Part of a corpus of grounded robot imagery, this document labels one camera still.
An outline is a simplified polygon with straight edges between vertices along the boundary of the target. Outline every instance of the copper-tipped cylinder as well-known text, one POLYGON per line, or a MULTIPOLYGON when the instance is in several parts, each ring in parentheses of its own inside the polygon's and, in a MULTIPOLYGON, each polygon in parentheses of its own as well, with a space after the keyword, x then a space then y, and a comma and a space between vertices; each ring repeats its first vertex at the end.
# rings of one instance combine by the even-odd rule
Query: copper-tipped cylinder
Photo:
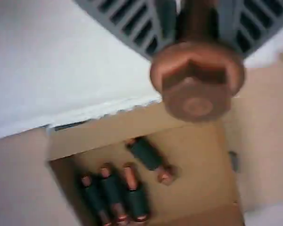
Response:
POLYGON ((106 209, 105 202, 102 200, 100 192, 96 185, 92 182, 90 176, 81 177, 81 183, 85 189, 85 195, 88 198, 89 204, 96 211, 97 216, 101 221, 102 226, 111 226, 112 221, 106 209))
POLYGON ((167 111, 184 121, 217 119, 244 82, 242 59, 211 37, 216 1, 186 0, 179 40, 156 54, 150 71, 167 111))
POLYGON ((147 169, 157 173, 158 182, 168 186, 175 181, 174 170, 165 166, 163 158, 145 138, 133 138, 125 141, 125 143, 135 158, 139 159, 147 169))
POLYGON ((124 165, 124 177, 127 184, 127 201, 132 219, 140 225, 145 225, 150 216, 150 209, 146 192, 138 180, 133 164, 124 165))
POLYGON ((107 200, 113 213, 117 217, 117 224, 121 226, 128 225, 130 220, 124 208, 121 185, 117 176, 112 172, 109 163, 104 163, 101 166, 100 175, 102 176, 101 184, 105 190, 107 200))

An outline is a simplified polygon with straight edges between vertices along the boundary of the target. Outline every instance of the cardboard box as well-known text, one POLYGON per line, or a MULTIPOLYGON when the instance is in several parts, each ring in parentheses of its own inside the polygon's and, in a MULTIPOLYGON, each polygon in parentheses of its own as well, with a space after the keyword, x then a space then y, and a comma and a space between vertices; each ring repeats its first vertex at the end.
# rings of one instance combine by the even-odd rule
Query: cardboard box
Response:
POLYGON ((220 121, 189 124, 170 117, 162 104, 151 105, 53 132, 49 149, 56 180, 83 226, 94 222, 75 186, 75 168, 96 172, 107 161, 137 164, 149 191, 150 226, 243 226, 220 121), (147 136, 179 168, 171 186, 159 184, 125 149, 123 141, 138 136, 147 136))

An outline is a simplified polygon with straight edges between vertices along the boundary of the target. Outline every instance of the white sheet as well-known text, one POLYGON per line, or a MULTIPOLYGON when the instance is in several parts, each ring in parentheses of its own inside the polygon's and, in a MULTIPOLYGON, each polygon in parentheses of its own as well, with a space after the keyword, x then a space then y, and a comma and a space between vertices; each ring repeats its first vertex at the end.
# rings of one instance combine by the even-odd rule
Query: white sheet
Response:
MULTIPOLYGON (((246 65, 279 47, 283 32, 246 65)), ((149 67, 71 0, 0 0, 0 137, 159 101, 149 67)))

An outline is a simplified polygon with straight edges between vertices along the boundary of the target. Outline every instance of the cardboard flap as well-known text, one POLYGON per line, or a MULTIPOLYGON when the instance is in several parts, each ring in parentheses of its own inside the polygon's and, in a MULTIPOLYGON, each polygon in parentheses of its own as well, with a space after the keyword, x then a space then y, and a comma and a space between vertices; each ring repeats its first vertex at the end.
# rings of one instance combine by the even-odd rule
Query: cardboard flap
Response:
POLYGON ((137 108, 134 111, 122 112, 76 127, 52 132, 49 160, 185 124, 187 123, 171 117, 163 104, 137 108))

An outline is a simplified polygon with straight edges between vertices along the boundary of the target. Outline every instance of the green cylinder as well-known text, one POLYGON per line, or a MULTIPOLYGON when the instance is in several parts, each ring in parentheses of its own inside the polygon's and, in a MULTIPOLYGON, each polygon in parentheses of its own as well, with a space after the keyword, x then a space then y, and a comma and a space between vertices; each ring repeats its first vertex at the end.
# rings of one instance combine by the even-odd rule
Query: green cylinder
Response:
POLYGON ((142 186, 134 191, 128 191, 128 205, 134 219, 149 215, 150 209, 145 190, 142 186))
POLYGON ((108 178, 101 180, 105 190, 109 204, 122 203, 122 195, 120 192, 120 183, 116 175, 110 175, 108 178))
POLYGON ((102 210, 106 211, 105 202, 99 194, 99 191, 96 185, 90 185, 85 188, 85 193, 88 199, 89 204, 96 212, 100 212, 102 210))
POLYGON ((163 163, 157 150, 142 137, 137 138, 134 144, 128 145, 128 148, 134 157, 139 159, 149 170, 155 170, 163 163))

